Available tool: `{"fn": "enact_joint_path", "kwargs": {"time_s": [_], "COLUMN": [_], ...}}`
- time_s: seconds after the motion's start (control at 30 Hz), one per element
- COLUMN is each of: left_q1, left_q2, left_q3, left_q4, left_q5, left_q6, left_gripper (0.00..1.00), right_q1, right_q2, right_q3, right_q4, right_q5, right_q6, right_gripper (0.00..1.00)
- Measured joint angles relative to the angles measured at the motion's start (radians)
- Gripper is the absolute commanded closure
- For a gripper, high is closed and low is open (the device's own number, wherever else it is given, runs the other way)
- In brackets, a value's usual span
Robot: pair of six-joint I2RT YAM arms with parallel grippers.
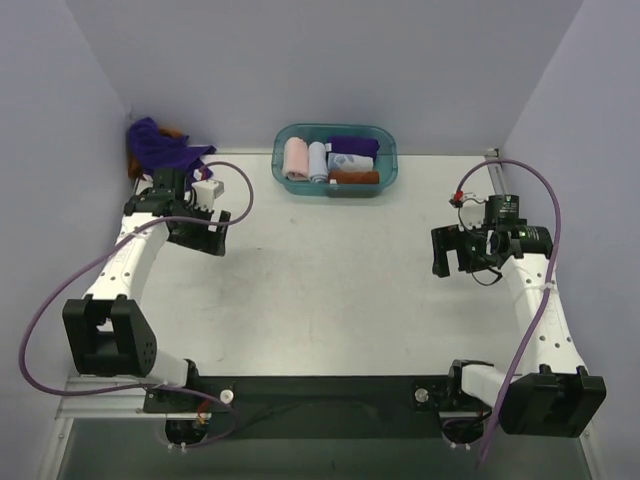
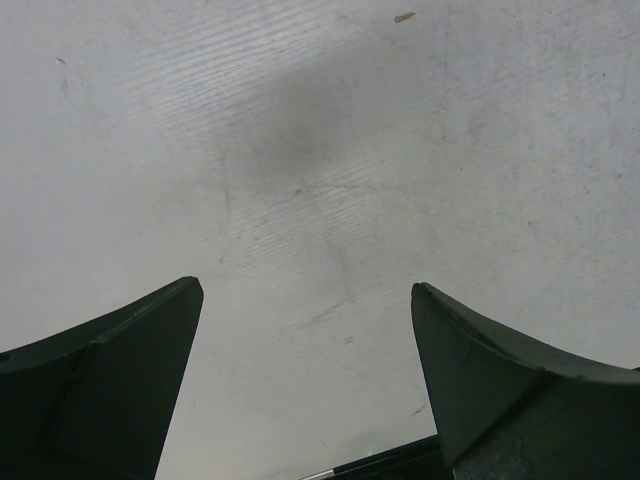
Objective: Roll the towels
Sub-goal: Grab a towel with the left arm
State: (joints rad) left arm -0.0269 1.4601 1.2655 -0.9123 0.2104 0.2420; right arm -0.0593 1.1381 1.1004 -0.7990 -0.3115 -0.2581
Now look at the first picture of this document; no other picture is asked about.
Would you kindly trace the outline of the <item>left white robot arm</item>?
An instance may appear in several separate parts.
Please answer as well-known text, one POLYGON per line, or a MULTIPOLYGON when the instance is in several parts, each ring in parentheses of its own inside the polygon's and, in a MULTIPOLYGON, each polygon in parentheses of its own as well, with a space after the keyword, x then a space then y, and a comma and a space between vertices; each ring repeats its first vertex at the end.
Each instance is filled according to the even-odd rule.
POLYGON ((110 255, 84 297, 71 299, 63 307, 79 373, 167 385, 166 399, 181 412, 200 404, 202 387, 190 379, 193 363, 160 349, 139 303, 165 244, 213 256, 225 254, 225 223, 231 215, 214 209, 223 192, 219 180, 188 185, 183 172, 169 168, 140 182, 124 206, 118 251, 110 255))

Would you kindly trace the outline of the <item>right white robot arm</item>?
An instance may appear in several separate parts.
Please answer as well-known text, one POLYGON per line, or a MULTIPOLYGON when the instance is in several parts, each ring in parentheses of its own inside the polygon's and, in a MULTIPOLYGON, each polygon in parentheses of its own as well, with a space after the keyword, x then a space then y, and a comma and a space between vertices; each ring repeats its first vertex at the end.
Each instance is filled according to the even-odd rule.
POLYGON ((547 228, 520 216, 516 195, 481 200, 457 192, 450 202, 457 211, 469 206, 484 217, 432 230, 433 274, 449 276, 448 254, 455 252, 459 271, 490 272, 505 282, 526 344, 516 351, 513 376, 490 362, 454 361, 443 385, 445 401, 458 410, 481 401, 497 412, 507 434, 580 436, 605 400, 606 386, 588 373, 569 332, 551 263, 555 240, 547 228))

